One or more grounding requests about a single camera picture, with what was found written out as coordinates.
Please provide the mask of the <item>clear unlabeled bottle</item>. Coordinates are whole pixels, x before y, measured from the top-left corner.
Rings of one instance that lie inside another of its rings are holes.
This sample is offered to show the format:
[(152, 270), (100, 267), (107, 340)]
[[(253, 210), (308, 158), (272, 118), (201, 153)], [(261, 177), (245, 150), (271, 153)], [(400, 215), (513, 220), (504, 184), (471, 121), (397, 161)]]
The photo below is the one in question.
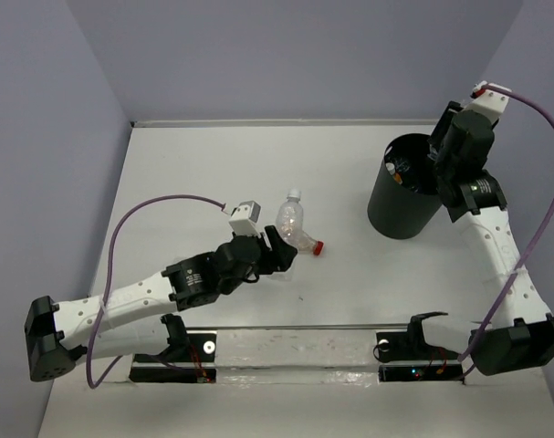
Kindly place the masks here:
[(301, 254), (300, 244), (304, 234), (304, 210), (300, 200), (301, 191), (296, 188), (290, 189), (286, 201), (279, 207), (275, 222), (280, 237), (297, 249), (298, 255)]

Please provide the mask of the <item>orange juice bottle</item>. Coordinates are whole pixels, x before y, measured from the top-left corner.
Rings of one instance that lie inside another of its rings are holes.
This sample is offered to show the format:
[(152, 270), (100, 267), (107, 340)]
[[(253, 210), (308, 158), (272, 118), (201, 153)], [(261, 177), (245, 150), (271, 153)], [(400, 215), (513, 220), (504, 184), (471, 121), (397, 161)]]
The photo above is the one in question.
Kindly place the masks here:
[(386, 163), (386, 169), (391, 175), (391, 177), (398, 183), (402, 184), (401, 175), (396, 171), (395, 165), (391, 162)]

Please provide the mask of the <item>crushed clear bottle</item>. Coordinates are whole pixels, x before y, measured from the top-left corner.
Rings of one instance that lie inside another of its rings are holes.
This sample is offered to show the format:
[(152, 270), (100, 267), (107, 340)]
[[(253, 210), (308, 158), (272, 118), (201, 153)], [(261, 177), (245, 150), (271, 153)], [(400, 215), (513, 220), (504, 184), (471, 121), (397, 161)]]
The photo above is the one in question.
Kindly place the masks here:
[(405, 189), (418, 193), (423, 189), (423, 177), (421, 171), (411, 160), (404, 156), (393, 159), (395, 168), (395, 180)]

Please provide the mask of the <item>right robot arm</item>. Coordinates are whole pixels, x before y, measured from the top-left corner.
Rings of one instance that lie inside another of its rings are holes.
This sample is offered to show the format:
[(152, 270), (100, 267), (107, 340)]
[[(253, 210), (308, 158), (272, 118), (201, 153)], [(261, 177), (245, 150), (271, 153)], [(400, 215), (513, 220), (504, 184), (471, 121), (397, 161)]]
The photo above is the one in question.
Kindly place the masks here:
[(411, 318), (404, 336), (416, 358), (446, 349), (485, 376), (542, 367), (554, 358), (554, 315), (542, 300), (513, 237), (507, 201), (486, 170), (494, 127), (507, 105), (448, 103), (429, 139), (441, 203), (471, 251), (492, 307), (479, 324), (444, 312)]

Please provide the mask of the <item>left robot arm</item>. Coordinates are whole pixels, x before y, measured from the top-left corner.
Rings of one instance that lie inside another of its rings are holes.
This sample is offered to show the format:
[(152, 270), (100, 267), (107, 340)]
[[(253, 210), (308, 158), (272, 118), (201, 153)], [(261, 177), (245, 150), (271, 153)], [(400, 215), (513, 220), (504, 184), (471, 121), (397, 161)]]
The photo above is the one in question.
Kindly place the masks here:
[(56, 302), (34, 299), (24, 332), (29, 378), (51, 381), (75, 369), (88, 352), (97, 350), (97, 334), (151, 316), (171, 314), (214, 303), (242, 284), (290, 269), (297, 249), (275, 226), (259, 236), (236, 235), (212, 252), (167, 266), (108, 298), (89, 297)]

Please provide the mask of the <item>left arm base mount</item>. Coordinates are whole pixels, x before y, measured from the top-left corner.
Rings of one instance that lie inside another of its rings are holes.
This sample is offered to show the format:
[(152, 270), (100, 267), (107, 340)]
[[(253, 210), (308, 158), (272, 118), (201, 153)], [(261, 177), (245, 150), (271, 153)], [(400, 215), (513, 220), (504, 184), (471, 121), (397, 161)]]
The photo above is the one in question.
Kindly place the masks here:
[(188, 329), (179, 315), (160, 317), (164, 349), (132, 357), (129, 379), (135, 383), (215, 383), (217, 332)]

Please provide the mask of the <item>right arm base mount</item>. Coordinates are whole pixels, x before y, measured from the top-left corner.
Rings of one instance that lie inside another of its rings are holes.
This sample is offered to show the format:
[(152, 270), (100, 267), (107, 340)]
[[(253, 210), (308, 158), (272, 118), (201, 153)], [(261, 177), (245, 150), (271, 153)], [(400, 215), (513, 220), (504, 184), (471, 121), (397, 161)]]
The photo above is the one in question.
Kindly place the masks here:
[(458, 350), (471, 326), (445, 312), (427, 312), (410, 318), (405, 329), (376, 334), (372, 349), (381, 383), (457, 381), (466, 371)]

